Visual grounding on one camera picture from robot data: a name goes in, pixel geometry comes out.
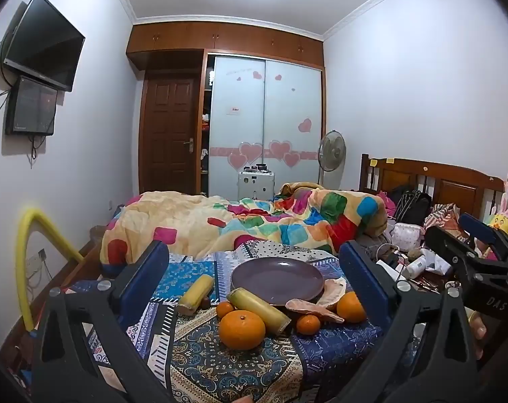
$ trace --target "wall-mounted tv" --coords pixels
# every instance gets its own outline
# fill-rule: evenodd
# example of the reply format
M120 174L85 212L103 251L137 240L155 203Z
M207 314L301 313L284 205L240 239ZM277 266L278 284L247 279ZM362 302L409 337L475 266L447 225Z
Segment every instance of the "wall-mounted tv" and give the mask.
M30 0L3 64L70 92L84 39L48 0Z

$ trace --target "human hand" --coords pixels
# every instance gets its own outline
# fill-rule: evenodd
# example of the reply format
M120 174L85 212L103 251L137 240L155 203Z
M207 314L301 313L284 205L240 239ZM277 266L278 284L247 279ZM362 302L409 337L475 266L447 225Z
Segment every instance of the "human hand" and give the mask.
M478 346L478 341L482 340L487 333L487 327L483 324L478 312L474 312L469 319L470 331L475 338L474 346L476 348L476 359L481 359L483 356L483 349Z
M246 397L241 397L240 399L237 399L237 400L233 401L232 403L254 403L254 400L252 400L252 397L246 396Z

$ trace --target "white suitcase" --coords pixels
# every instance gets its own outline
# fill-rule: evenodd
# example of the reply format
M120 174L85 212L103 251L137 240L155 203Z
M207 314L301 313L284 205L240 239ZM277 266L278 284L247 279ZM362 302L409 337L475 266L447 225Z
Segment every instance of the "white suitcase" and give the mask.
M264 164L245 167L237 176L238 200L272 200L274 198L274 173Z

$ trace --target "blue patterned blanket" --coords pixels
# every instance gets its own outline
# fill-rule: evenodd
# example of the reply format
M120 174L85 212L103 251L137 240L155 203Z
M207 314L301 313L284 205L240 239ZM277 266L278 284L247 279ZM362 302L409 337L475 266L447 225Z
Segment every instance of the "blue patterned blanket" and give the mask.
M280 338L265 338L260 347L231 352L218 338L215 309L193 317L175 312L175 305L200 274L216 278L212 302L225 299L229 275L246 259L285 256L310 261L325 279L343 276L338 260L326 252L249 241L235 252L216 253L202 262L171 255L169 268L140 322L127 330L140 356L177 401L231 402L252 395L256 402L322 403L350 380L380 335L362 324L324 323L314 336L288 330ZM349 283L347 290L352 290ZM87 328L88 344L103 376L121 388L95 331Z

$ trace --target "wooden headboard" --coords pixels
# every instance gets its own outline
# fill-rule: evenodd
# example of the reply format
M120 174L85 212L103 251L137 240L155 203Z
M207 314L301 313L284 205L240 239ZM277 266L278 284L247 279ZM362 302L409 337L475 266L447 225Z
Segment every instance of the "wooden headboard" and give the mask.
M399 185L418 188L421 176L425 176L420 186L424 192L427 192L427 179L435 179L432 195L434 205L455 203L461 213L468 212L478 219L486 189L494 192L492 204L496 201L497 193L504 191L502 179L468 168L409 159L371 159L368 154L362 155L359 191L377 194Z

